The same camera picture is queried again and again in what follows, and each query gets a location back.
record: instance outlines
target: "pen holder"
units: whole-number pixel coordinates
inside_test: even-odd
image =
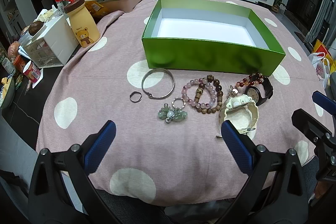
[[[100,2],[101,5],[108,8],[109,11],[124,11],[125,13],[129,13],[133,11],[134,7],[140,2],[141,0],[106,0]]]

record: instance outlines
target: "curtain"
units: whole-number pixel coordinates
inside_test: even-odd
[[[327,21],[330,18],[330,10],[331,10],[331,1],[330,0],[323,0],[321,3],[320,11],[317,14],[316,20],[311,27],[309,33],[306,36],[306,40],[310,43],[313,43],[314,39],[317,37],[317,34],[319,33],[323,20],[326,19]],[[336,26],[335,26],[335,20],[336,20],[336,7],[334,7],[331,19],[330,19],[330,29],[328,32],[328,35],[325,39],[325,43],[328,42],[329,44],[332,43],[333,39],[332,36],[336,35]]]

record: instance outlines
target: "bear illustration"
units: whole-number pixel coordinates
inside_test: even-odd
[[[76,32],[76,35],[81,42],[86,42],[88,45],[93,43],[93,40],[89,37],[89,32],[87,31],[87,28]]]

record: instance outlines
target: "watch face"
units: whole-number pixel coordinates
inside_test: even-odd
[[[256,103],[259,101],[259,94],[254,89],[248,89],[246,95],[250,96]]]

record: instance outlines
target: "pink bead bracelet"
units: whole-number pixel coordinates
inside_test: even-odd
[[[191,88],[193,85],[199,85],[200,83],[203,83],[204,86],[205,86],[205,88],[210,92],[211,99],[210,99],[210,101],[209,101],[208,104],[204,104],[204,103],[200,104],[200,103],[197,103],[197,102],[195,102],[194,100],[190,99],[190,98],[188,97],[188,95],[187,95],[187,90],[188,90],[189,88]],[[202,78],[199,78],[199,79],[195,79],[195,80],[190,80],[190,82],[187,83],[187,84],[183,87],[181,93],[182,93],[182,98],[184,98],[184,100],[186,100],[186,101],[189,103],[189,105],[191,105],[191,106],[193,106],[193,107],[196,107],[196,108],[202,108],[202,109],[208,109],[208,108],[213,107],[213,105],[214,105],[215,102],[216,102],[216,98],[217,98],[217,96],[216,96],[216,94],[215,94],[216,91],[215,91],[214,87],[208,82],[208,80],[207,80],[206,78],[203,78],[203,79],[202,79]]]

